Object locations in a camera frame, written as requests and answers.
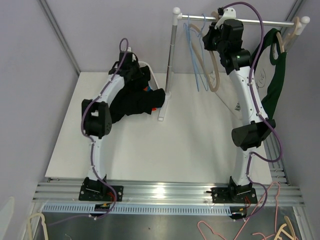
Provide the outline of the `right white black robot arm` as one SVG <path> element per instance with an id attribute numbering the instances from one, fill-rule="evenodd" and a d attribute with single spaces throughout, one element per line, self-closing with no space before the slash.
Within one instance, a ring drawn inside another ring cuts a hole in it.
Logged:
<path id="1" fill-rule="evenodd" d="M 243 204 L 245 199 L 257 202 L 250 179 L 254 152 L 276 126 L 266 114 L 257 91 L 251 54 L 242 47 L 244 26 L 240 20 L 226 19 L 212 23 L 203 38 L 204 48 L 219 53 L 220 62 L 234 84 L 242 114 L 242 126 L 231 131 L 237 147 L 235 166 L 227 187 L 211 188 L 214 203 Z"/>

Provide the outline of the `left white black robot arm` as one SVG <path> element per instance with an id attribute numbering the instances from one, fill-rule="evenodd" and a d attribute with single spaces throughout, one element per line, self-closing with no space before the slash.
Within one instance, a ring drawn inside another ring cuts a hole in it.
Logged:
<path id="1" fill-rule="evenodd" d="M 130 50 L 120 51 L 119 61 L 114 63 L 106 84 L 97 97 L 84 99 L 81 103 L 81 133 L 90 139 L 91 144 L 89 170 L 80 188 L 80 201 L 122 201 L 124 187 L 107 184 L 103 143 L 112 129 L 111 103 L 125 83 L 139 70 L 136 55 Z"/>

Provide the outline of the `green white raglan shirt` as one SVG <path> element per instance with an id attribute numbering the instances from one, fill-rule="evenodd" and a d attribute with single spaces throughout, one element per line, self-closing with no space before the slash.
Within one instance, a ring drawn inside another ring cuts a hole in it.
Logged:
<path id="1" fill-rule="evenodd" d="M 251 55 L 254 60 L 254 79 L 261 103 L 269 119 L 274 118 L 276 107 L 283 89 L 286 74 L 287 52 L 280 53 L 276 28 L 269 30 L 262 43 L 261 51 L 258 48 Z"/>

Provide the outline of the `beige wooden hanger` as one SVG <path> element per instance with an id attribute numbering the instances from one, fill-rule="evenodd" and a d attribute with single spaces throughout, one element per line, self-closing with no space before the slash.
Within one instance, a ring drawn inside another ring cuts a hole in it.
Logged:
<path id="1" fill-rule="evenodd" d="M 301 28 L 302 28 L 302 24 L 300 22 L 300 18 L 298 16 L 296 16 L 294 19 L 293 19 L 293 31 L 292 32 L 289 32 L 285 38 L 283 39 L 282 38 L 282 35 L 280 32 L 277 32 L 276 33 L 276 39 L 277 39 L 277 43 L 278 43 L 278 46 L 279 46 L 279 51 L 280 53 L 284 53 L 285 52 L 285 47 L 289 45 L 290 42 L 292 42 L 294 40 L 294 38 L 296 36 L 298 36 L 298 33 L 300 32 Z"/>
<path id="2" fill-rule="evenodd" d="M 192 44 L 194 45 L 194 47 L 196 49 L 196 57 L 195 57 L 196 63 L 197 63 L 197 66 L 198 66 L 198 69 L 199 69 L 200 73 L 202 74 L 203 70 L 202 70 L 201 65 L 200 65 L 200 63 L 198 61 L 198 57 L 201 55 L 201 48 L 200 48 L 200 45 L 199 45 L 199 40 L 198 40 L 195 32 L 191 31 L 190 33 L 191 33 L 191 42 L 192 42 Z M 209 58 L 210 58 L 210 62 L 212 64 L 212 71 L 209 72 L 209 69 L 208 69 L 209 64 L 206 63 L 207 58 L 205 57 L 204 43 L 203 43 L 203 52 L 204 52 L 205 68 L 206 68 L 206 71 L 207 71 L 207 73 L 209 75 L 209 81 L 210 81 L 210 86 L 211 86 L 211 89 L 209 89 L 208 91 L 210 91 L 212 93 L 215 93 L 218 90 L 219 86 L 220 86 L 219 68 L 218 68 L 218 63 L 217 63 L 217 60 L 216 60 L 216 56 L 212 51 L 209 51 L 208 55 L 209 55 Z M 216 83 L 215 86 L 212 84 L 212 82 L 210 80 L 210 73 L 212 73 L 212 72 L 215 72 L 215 75 L 216 75 L 216 78 L 217 78 L 217 80 L 216 80 L 217 83 Z"/>

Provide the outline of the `light blue wire hanger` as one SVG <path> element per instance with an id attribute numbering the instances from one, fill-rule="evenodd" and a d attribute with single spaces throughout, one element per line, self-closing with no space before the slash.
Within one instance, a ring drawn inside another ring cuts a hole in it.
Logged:
<path id="1" fill-rule="evenodd" d="M 196 87 L 197 87 L 197 91 L 199 92 L 200 91 L 199 80 L 201 80 L 202 85 L 205 91 L 207 92 L 209 90 L 208 77 L 205 76 L 204 70 L 202 70 L 202 73 L 200 73 L 199 71 L 199 68 L 196 62 L 196 49 L 195 49 L 195 46 L 192 44 L 192 37 L 191 37 L 191 31 L 195 32 L 195 35 L 198 38 L 200 47 L 201 48 L 203 47 L 202 38 L 203 38 L 203 29 L 206 25 L 206 20 L 203 21 L 203 26 L 201 29 L 199 29 L 196 25 L 192 25 L 190 21 L 191 21 L 191 18 L 190 18 L 190 15 L 188 14 L 187 23 L 183 24 L 183 28 L 185 30 L 186 40 L 187 40 L 189 51 L 190 51 L 191 62 L 192 62 L 193 72 L 194 72 L 195 81 L 196 81 Z"/>
<path id="2" fill-rule="evenodd" d="M 197 59 L 198 59 L 198 62 L 202 68 L 203 76 L 205 77 L 205 81 L 206 81 L 206 85 L 207 85 L 207 87 L 205 87 L 205 90 L 208 91 L 211 89 L 211 83 L 210 83 L 209 74 L 207 73 L 207 70 L 206 70 L 205 54 L 204 54 L 204 47 L 203 47 L 203 42 L 202 42 L 202 39 L 204 36 L 203 30 L 206 26 L 206 16 L 204 14 L 202 16 L 204 17 L 202 27 L 198 28 L 198 26 L 195 25 L 193 28 L 197 32 L 197 38 L 198 38 L 199 46 L 200 46 L 200 50 L 201 50 L 201 55 Z"/>

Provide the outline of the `orange t shirt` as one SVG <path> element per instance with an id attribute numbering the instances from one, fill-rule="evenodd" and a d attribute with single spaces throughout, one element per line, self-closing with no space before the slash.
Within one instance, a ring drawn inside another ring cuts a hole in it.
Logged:
<path id="1" fill-rule="evenodd" d="M 150 88 L 150 89 L 151 89 L 151 87 L 150 87 L 150 86 L 147 86 L 147 87 L 145 87 L 145 88 L 144 88 L 144 91 L 145 91 L 145 92 L 148 92 L 148 91 L 146 91 L 146 90 L 147 90 L 147 88 Z"/>

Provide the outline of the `black t shirt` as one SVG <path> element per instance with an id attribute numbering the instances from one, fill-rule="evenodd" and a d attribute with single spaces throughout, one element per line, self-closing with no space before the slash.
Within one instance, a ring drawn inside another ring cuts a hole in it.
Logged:
<path id="1" fill-rule="evenodd" d="M 149 86 L 151 73 L 148 66 L 140 68 L 141 76 L 134 77 L 117 93 L 109 111 L 112 123 L 119 122 L 124 116 L 151 114 L 152 108 L 161 108 L 165 102 L 166 93 L 159 88 L 149 92 L 144 88 Z"/>

